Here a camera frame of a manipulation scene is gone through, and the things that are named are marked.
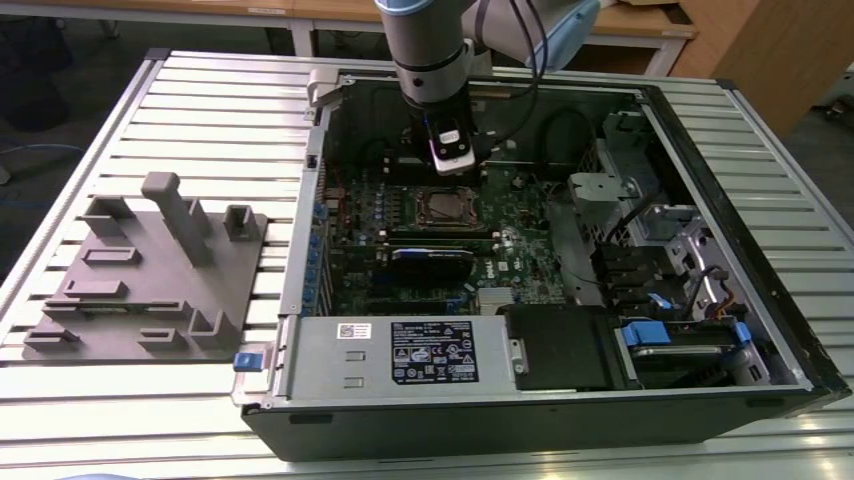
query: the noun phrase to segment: blue latch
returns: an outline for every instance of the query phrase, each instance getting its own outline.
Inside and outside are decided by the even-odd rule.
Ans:
[[[325,220],[327,218],[327,209],[325,205],[316,203],[315,204],[315,218],[317,220]]]
[[[735,336],[738,337],[738,342],[744,345],[750,343],[752,340],[752,335],[750,334],[750,329],[747,328],[747,324],[744,322],[735,323]]]
[[[672,310],[672,303],[664,299],[657,293],[647,294],[661,310]]]
[[[315,299],[315,289],[305,288],[303,289],[303,302],[311,303]]]
[[[664,322],[656,320],[631,322],[621,330],[623,339],[628,347],[669,344],[669,335],[667,334]]]
[[[262,353],[237,353],[234,355],[234,372],[260,372],[264,370]]]

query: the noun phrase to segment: cable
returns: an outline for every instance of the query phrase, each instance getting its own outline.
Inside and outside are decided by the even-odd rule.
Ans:
[[[628,222],[631,222],[635,219],[635,217],[640,215],[647,208],[649,208],[649,205],[652,205],[652,202],[655,201],[660,193],[661,193],[661,190],[659,187],[656,190],[651,191],[643,197],[640,197],[640,201],[635,205],[635,208],[632,208],[628,214],[619,219],[619,221],[616,222],[616,225],[613,225],[613,228],[611,229],[608,234],[604,236],[604,243],[608,243],[611,241],[611,238],[613,238],[613,235],[616,235],[616,232],[619,232],[620,229],[623,229],[625,225],[628,225]]]
[[[339,30],[329,30],[329,34],[337,38],[359,38],[364,32],[347,33]]]
[[[687,301],[684,303],[684,308],[679,313],[679,320],[676,322],[667,323],[696,323],[696,320],[688,320],[691,317],[691,312],[694,311],[694,302],[696,302],[696,296],[699,295],[699,289],[703,286],[703,281],[711,272],[715,270],[722,270],[719,265],[708,265],[702,272],[699,272],[699,277],[694,281],[694,286],[691,287],[691,293],[688,293]]]
[[[371,147],[376,143],[381,143],[385,148],[391,147],[391,142],[388,141],[388,139],[385,137],[368,138],[364,142],[361,142],[361,144],[359,145],[359,148],[356,149],[356,157],[353,159],[356,165],[363,164],[364,157],[367,156],[367,154],[368,154],[368,152],[371,150]]]
[[[563,267],[563,261],[560,260],[560,257],[555,257],[555,260],[557,261],[557,264],[560,265],[560,271],[568,273],[569,275],[572,275],[577,280],[580,280],[581,282],[585,283],[591,283],[599,287],[604,287],[605,284],[601,282],[596,282],[595,280],[588,280],[584,277],[581,277],[577,273],[575,273],[572,270],[569,270],[568,268]]]
[[[80,154],[85,153],[80,147],[74,147],[73,145],[62,145],[58,143],[33,143],[30,145],[18,145],[17,147],[2,150],[0,151],[0,155],[17,152],[18,150],[73,150]]]
[[[540,35],[543,38],[540,42],[543,43],[543,62],[537,69],[537,61],[536,61],[536,52],[533,50],[533,39],[531,37],[531,31],[527,28],[527,24],[524,23],[524,18],[521,17],[521,12],[519,10],[519,4],[516,0],[511,0],[509,7],[513,11],[513,17],[516,18],[516,22],[519,23],[519,28],[521,29],[521,34],[524,35],[524,43],[528,47],[528,54],[531,55],[531,83],[525,87],[524,90],[517,91],[509,94],[509,98],[519,98],[525,96],[531,91],[539,88],[539,81],[543,79],[545,75],[545,67],[548,63],[548,43],[545,42],[545,29],[541,26],[541,19],[539,18],[539,13],[536,11],[536,7],[531,0],[525,0],[528,9],[531,10],[531,14],[533,15],[533,21],[536,22],[537,29],[540,31]]]
[[[548,156],[548,134],[551,133],[551,127],[552,127],[555,121],[560,117],[563,117],[564,115],[576,116],[584,121],[584,123],[587,125],[587,129],[589,130],[589,142],[591,142],[591,144],[595,143],[596,138],[597,138],[596,127],[592,124],[592,120],[589,120],[589,117],[584,114],[584,112],[581,112],[579,109],[576,109],[571,105],[564,105],[563,107],[557,108],[548,115],[545,115],[545,118],[543,119],[543,121],[540,122],[539,126],[536,127],[536,134],[533,136],[533,144],[535,144],[535,149],[536,149],[536,152],[533,154],[533,159],[537,160],[543,164],[548,163],[548,159],[547,159],[547,156]]]
[[[723,290],[726,292],[726,299],[723,300],[723,302],[720,302],[720,305],[718,305],[715,307],[715,309],[712,310],[711,315],[708,316],[708,318],[720,318],[720,315],[723,314],[723,311],[727,308],[730,308],[732,306],[732,304],[735,303],[735,292],[726,285],[726,282],[723,280],[720,280],[720,283],[718,285],[720,286],[720,290]]]
[[[536,99],[539,96],[539,80],[545,75],[545,67],[548,65],[548,41],[545,39],[545,27],[543,26],[543,21],[539,17],[539,12],[536,11],[536,7],[533,6],[532,1],[525,0],[525,4],[528,6],[528,9],[531,10],[531,14],[533,15],[536,28],[539,30],[539,34],[541,38],[543,61],[539,67],[539,73],[533,77],[533,80],[531,81],[531,85],[528,85],[528,89],[521,93],[523,95],[524,93],[527,93],[527,91],[531,92],[531,102],[528,103],[528,108],[524,112],[524,115],[521,115],[516,125],[507,132],[504,132],[500,137],[495,139],[496,145],[499,143],[504,143],[507,140],[509,140],[509,138],[516,133],[519,133],[519,130],[521,130],[521,128],[527,125],[528,120],[531,119],[531,115],[533,115],[533,109],[536,108]],[[521,28],[521,33],[524,34],[524,42],[527,44],[528,54],[531,56],[531,70],[536,72],[537,62],[536,62],[536,51],[533,50],[533,41],[531,40],[531,32],[528,31],[528,27],[524,24],[524,18],[521,17],[521,12],[519,10],[519,5],[516,4],[516,0],[509,0],[509,7],[512,8],[513,16],[516,17],[516,21],[519,22],[519,27]]]
[[[604,283],[601,283],[601,282],[596,282],[595,280],[588,280],[588,279],[585,279],[585,278],[584,278],[584,277],[581,277],[579,274],[576,274],[572,270],[565,270],[565,273],[568,273],[569,275],[572,275],[572,276],[573,276],[577,280],[580,280],[581,282],[591,283],[591,284],[596,285],[597,287],[604,287],[604,286],[605,286],[605,284],[604,284]]]

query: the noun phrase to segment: power supply label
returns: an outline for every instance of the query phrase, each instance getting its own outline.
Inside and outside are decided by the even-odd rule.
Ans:
[[[397,385],[476,382],[471,322],[392,323],[391,378]]]

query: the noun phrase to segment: slotted aluminum table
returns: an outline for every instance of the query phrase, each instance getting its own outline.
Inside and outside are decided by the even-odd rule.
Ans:
[[[764,420],[699,445],[548,454],[288,464],[238,417],[230,365],[26,366],[25,332],[88,233],[94,194],[128,195],[152,170],[182,177],[205,211],[234,201],[269,216],[246,348],[273,338],[309,121],[305,84],[320,65],[384,62],[170,52],[145,60],[0,290],[0,478],[112,473],[140,478],[323,474],[335,478],[842,479],[854,471],[854,397]],[[497,69],[497,75],[525,72]],[[601,74],[555,78],[655,84],[848,381],[854,379],[854,234],[738,91],[704,80]],[[262,388],[264,377],[246,379]]]

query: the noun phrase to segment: floor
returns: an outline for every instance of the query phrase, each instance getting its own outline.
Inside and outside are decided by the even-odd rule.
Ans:
[[[62,23],[74,65],[54,75],[54,84],[70,107],[69,120],[45,132],[25,134],[0,119],[0,151],[12,142],[61,143],[85,149],[152,46],[258,54],[269,54],[271,48],[283,54],[292,51],[287,32],[257,28],[122,22],[120,38],[109,40],[94,21]],[[388,49],[377,34],[365,33],[356,38],[349,33],[323,33],[320,54],[387,59]],[[854,223],[854,131],[810,113],[786,145],[843,217]],[[0,165],[12,174],[10,181],[0,186],[0,281],[64,186],[77,157],[73,152],[58,150],[22,150],[0,157]]]

